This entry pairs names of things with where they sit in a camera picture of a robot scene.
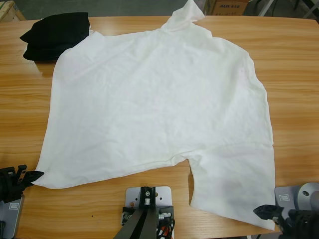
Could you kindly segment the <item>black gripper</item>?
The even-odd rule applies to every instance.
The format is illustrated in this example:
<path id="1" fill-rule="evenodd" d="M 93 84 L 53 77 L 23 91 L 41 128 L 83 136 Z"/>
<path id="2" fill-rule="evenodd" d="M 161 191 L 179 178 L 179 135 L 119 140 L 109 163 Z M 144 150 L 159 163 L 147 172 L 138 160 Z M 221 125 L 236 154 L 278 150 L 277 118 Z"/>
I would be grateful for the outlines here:
<path id="1" fill-rule="evenodd" d="M 24 186 L 33 186 L 33 182 L 44 175 L 42 171 L 27 171 L 25 168 L 2 168 L 0 170 L 0 200 L 9 203 L 22 198 Z"/>
<path id="2" fill-rule="evenodd" d="M 271 220 L 274 212 L 282 212 L 283 207 L 278 205 L 261 205 L 253 212 L 263 220 Z M 314 211 L 290 210 L 288 217 L 274 217 L 274 222 L 279 226 L 284 234 L 318 234 L 319 233 L 319 214 Z"/>

